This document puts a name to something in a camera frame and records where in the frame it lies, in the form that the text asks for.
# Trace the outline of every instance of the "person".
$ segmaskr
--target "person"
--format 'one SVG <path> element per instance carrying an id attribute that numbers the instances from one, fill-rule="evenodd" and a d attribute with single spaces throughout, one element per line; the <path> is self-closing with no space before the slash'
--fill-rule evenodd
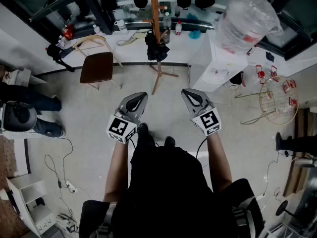
<path id="1" fill-rule="evenodd" d="M 289 137 L 283 140 L 281 134 L 278 132 L 275 136 L 276 150 L 289 150 L 301 153 L 310 153 L 317 156 L 316 147 L 317 135 L 294 138 Z"/>
<path id="2" fill-rule="evenodd" d="M 231 203 L 239 206 L 245 199 L 254 199 L 254 194 L 246 179 L 232 183 L 218 133 L 207 136 L 213 192 L 199 160 L 176 147 L 172 137 L 166 138 L 164 146 L 156 147 L 145 123 L 137 128 L 137 134 L 129 188 L 129 143 L 116 142 L 104 202 L 89 200 L 83 204 L 79 238 L 99 237 L 92 232 L 104 222 L 105 213 L 108 214 L 107 209 L 114 202 L 117 204 L 112 213 L 111 230 L 115 238 L 238 237 Z M 252 215 L 258 236 L 264 228 L 261 211 L 256 200 L 250 207 L 255 209 Z"/>
<path id="3" fill-rule="evenodd" d="M 56 95 L 50 98 L 25 86 L 0 83 L 0 100 L 2 103 L 8 101 L 26 103 L 35 108 L 37 112 L 61 110 L 61 102 Z M 48 137 L 61 137 L 66 133 L 60 122 L 49 122 L 39 118 L 37 118 L 33 130 Z"/>

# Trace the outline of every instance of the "blue object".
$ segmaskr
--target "blue object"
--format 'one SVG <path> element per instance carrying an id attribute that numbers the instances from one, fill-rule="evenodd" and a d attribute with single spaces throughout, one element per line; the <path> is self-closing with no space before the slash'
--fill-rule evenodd
<path id="1" fill-rule="evenodd" d="M 191 31 L 188 36 L 189 38 L 196 40 L 200 38 L 200 34 L 201 34 L 200 30 L 195 30 L 195 31 Z"/>

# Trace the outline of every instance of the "wire rack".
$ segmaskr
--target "wire rack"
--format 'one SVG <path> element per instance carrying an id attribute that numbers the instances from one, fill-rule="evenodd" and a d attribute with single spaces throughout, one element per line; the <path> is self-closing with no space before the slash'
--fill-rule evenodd
<path id="1" fill-rule="evenodd" d="M 268 79 L 260 91 L 262 114 L 274 124 L 287 124 L 298 110 L 296 83 L 282 76 Z"/>

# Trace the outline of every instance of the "floor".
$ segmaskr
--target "floor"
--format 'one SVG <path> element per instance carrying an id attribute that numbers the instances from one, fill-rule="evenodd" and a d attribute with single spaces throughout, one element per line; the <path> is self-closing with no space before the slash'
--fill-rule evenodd
<path id="1" fill-rule="evenodd" d="M 62 101 L 62 110 L 58 113 L 44 112 L 47 119 L 58 119 L 66 128 L 66 137 L 72 141 L 74 151 L 65 159 L 65 176 L 76 187 L 84 189 L 94 200 L 102 200 L 107 171 L 115 141 L 108 138 L 105 129 L 110 115 L 120 101 L 136 92 L 147 92 L 149 100 L 141 118 L 155 133 L 155 141 L 163 145 L 166 136 L 175 138 L 176 144 L 195 155 L 198 146 L 205 138 L 193 126 L 190 114 L 181 97 L 181 90 L 188 88 L 188 69 L 186 67 L 165 66 L 165 71 L 179 75 L 179 78 L 163 76 L 159 81 L 158 90 L 151 95 L 156 74 L 148 66 L 118 66 L 114 69 L 114 79 L 122 84 L 122 89 L 111 82 L 101 83 L 100 90 L 79 83 L 80 70 L 74 73 L 61 72 L 45 76 L 47 84 L 37 88 L 39 92 L 51 96 L 57 94 Z M 275 211 L 279 202 L 273 196 L 279 187 L 284 190 L 291 157 L 279 155 L 276 160 L 275 134 L 280 131 L 286 138 L 293 134 L 294 124 L 280 126 L 270 123 L 265 118 L 253 125 L 241 125 L 241 121 L 256 118 L 261 114 L 258 97 L 234 99 L 239 90 L 220 87 L 208 93 L 214 102 L 222 121 L 219 132 L 222 144 L 228 157 L 233 180 L 247 178 L 256 196 L 263 194 L 267 186 L 265 198 L 259 201 L 263 210 L 266 226 L 271 226 L 277 219 Z M 63 179 L 63 157 L 70 152 L 69 142 L 61 139 L 42 137 L 29 139 L 29 157 L 31 171 L 45 180 L 48 194 L 44 200 L 54 213 L 67 212 L 64 203 L 59 200 L 60 192 L 55 174 L 44 163 L 45 154 L 51 155 L 56 171 Z M 129 145 L 129 158 L 133 154 L 133 146 Z M 203 144 L 199 160 L 205 166 L 208 163 L 207 145 Z M 208 166 L 204 174 L 211 187 Z M 75 219 L 79 222 L 82 203 L 88 199 L 87 194 L 79 190 L 73 195 L 66 188 L 62 189 L 66 204 L 73 209 Z"/>

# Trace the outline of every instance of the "wall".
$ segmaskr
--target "wall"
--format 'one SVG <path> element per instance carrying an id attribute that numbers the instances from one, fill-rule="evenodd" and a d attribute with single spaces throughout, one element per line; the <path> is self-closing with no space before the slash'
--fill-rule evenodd
<path id="1" fill-rule="evenodd" d="M 317 64 L 291 76 L 296 81 L 300 108 L 308 108 L 317 104 Z"/>
<path id="2" fill-rule="evenodd" d="M 63 69 L 46 54 L 49 42 L 0 3 L 0 61 L 32 74 Z"/>

